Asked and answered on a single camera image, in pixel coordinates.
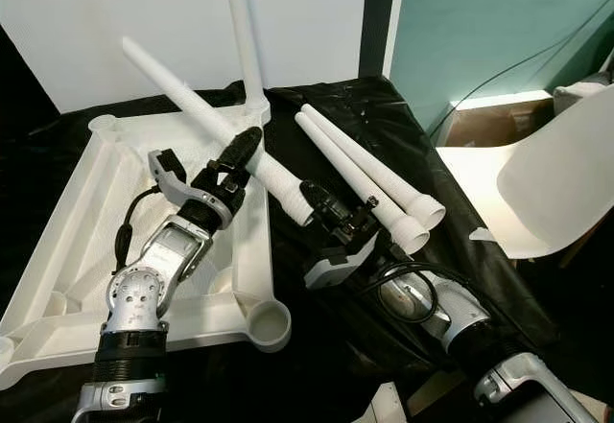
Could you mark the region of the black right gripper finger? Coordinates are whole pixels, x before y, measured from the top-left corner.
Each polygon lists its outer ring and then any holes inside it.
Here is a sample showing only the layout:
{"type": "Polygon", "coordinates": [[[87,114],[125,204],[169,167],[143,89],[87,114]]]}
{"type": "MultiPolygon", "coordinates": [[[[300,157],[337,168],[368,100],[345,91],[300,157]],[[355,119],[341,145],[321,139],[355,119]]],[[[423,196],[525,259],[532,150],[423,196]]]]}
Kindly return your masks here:
{"type": "Polygon", "coordinates": [[[319,183],[308,181],[308,203],[320,214],[347,214],[349,208],[319,183]]]}
{"type": "Polygon", "coordinates": [[[316,220],[337,220],[337,199],[329,190],[324,189],[319,183],[301,183],[299,191],[307,203],[311,205],[312,217],[316,220]]]}

